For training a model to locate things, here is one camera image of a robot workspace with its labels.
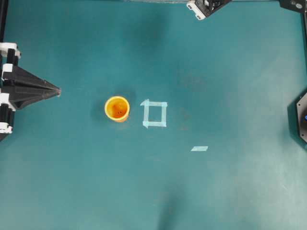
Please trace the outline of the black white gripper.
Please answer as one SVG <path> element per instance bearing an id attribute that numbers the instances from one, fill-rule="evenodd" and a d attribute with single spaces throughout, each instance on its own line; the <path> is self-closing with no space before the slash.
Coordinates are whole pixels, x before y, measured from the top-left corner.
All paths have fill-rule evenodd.
<path id="1" fill-rule="evenodd" d="M 16 110 L 36 102 L 60 96 L 61 89 L 18 67 L 21 52 L 16 43 L 0 43 L 0 140 L 13 131 Z M 4 92 L 5 83 L 13 83 L 47 90 L 32 92 Z"/>

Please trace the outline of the black opposite robot arm base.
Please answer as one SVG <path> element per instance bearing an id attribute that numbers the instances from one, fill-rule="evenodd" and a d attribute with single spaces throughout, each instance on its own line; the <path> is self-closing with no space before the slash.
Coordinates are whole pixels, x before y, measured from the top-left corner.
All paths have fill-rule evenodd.
<path id="1" fill-rule="evenodd" d="M 290 137 L 307 151 L 307 89 L 301 91 L 288 105 L 288 127 Z"/>

